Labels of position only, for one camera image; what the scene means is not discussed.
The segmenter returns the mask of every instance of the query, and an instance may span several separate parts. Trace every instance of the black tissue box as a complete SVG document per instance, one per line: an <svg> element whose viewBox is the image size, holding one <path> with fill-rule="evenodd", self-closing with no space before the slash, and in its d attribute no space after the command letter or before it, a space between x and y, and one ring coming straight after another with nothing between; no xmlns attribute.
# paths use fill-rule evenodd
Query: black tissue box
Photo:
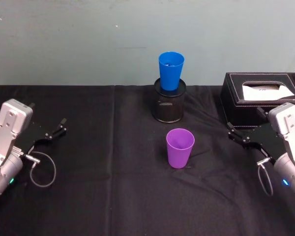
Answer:
<svg viewBox="0 0 295 236"><path fill-rule="evenodd" d="M257 108L266 112L290 102L295 104L294 73L226 73L221 91L221 102L227 122L238 129L256 127L266 121L262 119ZM248 101L244 99L242 86L284 85L294 95L271 101Z"/></svg>

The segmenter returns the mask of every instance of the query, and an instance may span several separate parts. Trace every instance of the mesh cylinder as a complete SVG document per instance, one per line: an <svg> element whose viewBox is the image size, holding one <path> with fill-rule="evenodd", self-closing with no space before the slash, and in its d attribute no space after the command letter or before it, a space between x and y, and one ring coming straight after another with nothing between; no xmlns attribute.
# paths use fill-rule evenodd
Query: mesh cylinder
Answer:
<svg viewBox="0 0 295 236"><path fill-rule="evenodd" d="M154 83L155 99L153 105L153 116L160 122L173 123L183 117L183 102L186 84L180 79L178 88L166 91L161 88L160 79Z"/></svg>

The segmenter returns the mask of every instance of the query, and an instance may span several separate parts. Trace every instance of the white tissue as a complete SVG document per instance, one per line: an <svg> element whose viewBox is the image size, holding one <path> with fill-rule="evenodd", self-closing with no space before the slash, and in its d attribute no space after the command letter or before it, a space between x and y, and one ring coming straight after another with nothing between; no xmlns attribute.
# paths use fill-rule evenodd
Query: white tissue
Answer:
<svg viewBox="0 0 295 236"><path fill-rule="evenodd" d="M293 96L294 94L284 85L278 87L277 85L264 86L242 86L244 100L246 101L271 101L278 100L283 97Z"/></svg>

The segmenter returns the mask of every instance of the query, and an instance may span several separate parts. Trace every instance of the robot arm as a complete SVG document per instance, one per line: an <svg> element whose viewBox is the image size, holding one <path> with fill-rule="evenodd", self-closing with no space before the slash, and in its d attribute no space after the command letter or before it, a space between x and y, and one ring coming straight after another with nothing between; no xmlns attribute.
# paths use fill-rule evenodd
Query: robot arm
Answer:
<svg viewBox="0 0 295 236"><path fill-rule="evenodd" d="M38 141L50 141L66 132L65 119L55 132L41 130L34 122L30 122L33 110L15 99L3 103L0 110L0 195L23 167L22 158L34 162L40 160L29 155Z"/></svg>
<svg viewBox="0 0 295 236"><path fill-rule="evenodd" d="M295 105L284 103L269 113L259 108L260 111L269 123L248 132L240 132L228 123L229 137L244 147L260 150L265 159L258 165L271 162L295 192Z"/></svg>
<svg viewBox="0 0 295 236"><path fill-rule="evenodd" d="M287 151L275 162L274 169L287 180L295 192L295 105L284 103L272 109L268 118Z"/></svg>

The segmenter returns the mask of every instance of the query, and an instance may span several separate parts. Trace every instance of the purple cup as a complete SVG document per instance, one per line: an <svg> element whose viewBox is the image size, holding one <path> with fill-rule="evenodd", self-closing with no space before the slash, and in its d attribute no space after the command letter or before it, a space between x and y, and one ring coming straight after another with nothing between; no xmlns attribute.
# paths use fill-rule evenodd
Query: purple cup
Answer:
<svg viewBox="0 0 295 236"><path fill-rule="evenodd" d="M185 167L189 159L195 137L186 129L172 129L166 136L169 164L180 169Z"/></svg>

